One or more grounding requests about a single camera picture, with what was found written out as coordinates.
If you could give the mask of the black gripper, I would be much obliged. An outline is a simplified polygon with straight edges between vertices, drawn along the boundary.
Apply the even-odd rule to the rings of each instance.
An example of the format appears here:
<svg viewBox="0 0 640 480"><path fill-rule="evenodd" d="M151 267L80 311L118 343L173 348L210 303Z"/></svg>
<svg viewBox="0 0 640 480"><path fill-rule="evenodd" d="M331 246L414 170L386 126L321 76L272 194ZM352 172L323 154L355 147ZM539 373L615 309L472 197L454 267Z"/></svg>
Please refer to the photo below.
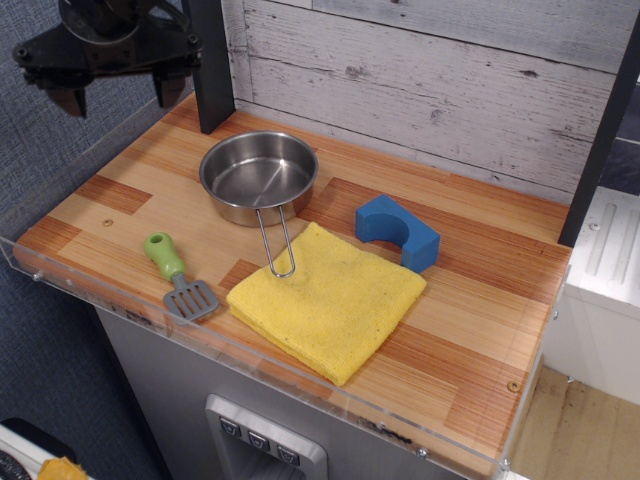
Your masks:
<svg viewBox="0 0 640 480"><path fill-rule="evenodd" d="M202 41L170 1L60 1L60 24L18 43L27 82L73 117L87 117L96 78L152 74L159 106L172 108L201 65Z"/></svg>

